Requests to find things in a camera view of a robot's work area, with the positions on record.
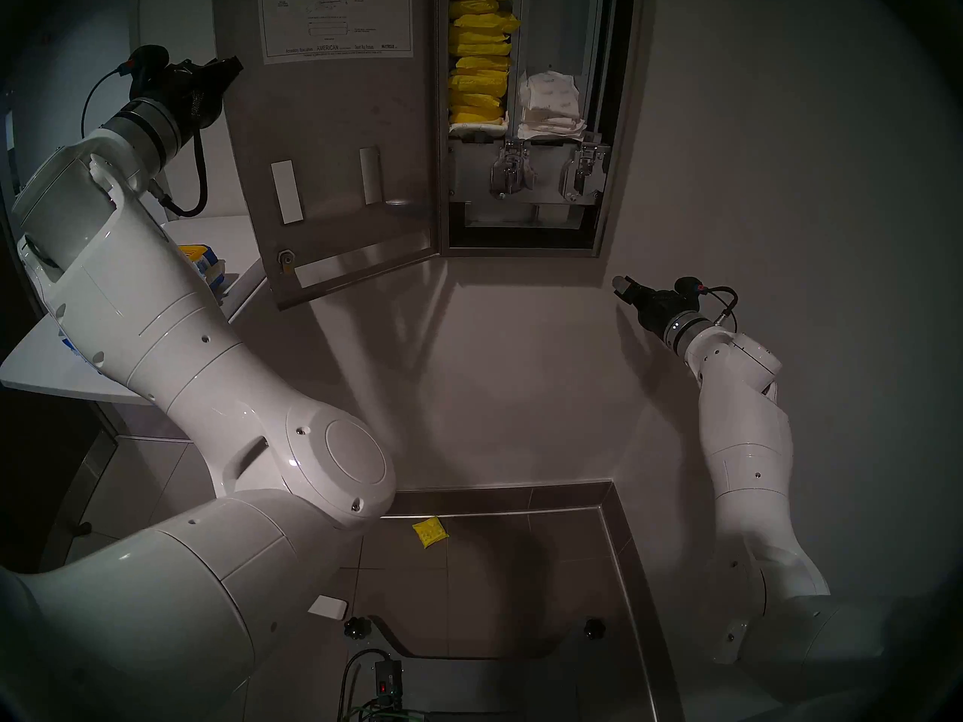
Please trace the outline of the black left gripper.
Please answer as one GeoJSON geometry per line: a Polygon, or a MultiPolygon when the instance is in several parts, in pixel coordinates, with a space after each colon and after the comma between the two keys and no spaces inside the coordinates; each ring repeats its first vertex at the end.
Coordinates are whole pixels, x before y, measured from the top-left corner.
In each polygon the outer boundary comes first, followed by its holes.
{"type": "Polygon", "coordinates": [[[244,70],[236,57],[206,65],[185,60],[160,71],[160,102],[178,129],[205,129],[222,111],[222,95],[244,70]]]}

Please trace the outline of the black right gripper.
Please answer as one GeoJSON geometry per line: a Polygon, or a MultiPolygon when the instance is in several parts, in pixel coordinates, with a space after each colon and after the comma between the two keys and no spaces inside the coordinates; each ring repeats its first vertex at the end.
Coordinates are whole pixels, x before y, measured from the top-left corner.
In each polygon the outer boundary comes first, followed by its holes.
{"type": "Polygon", "coordinates": [[[616,275],[612,288],[617,297],[636,308],[638,321],[665,344],[679,344],[682,336],[698,325],[698,289],[653,290],[640,288],[635,280],[616,275]]]}

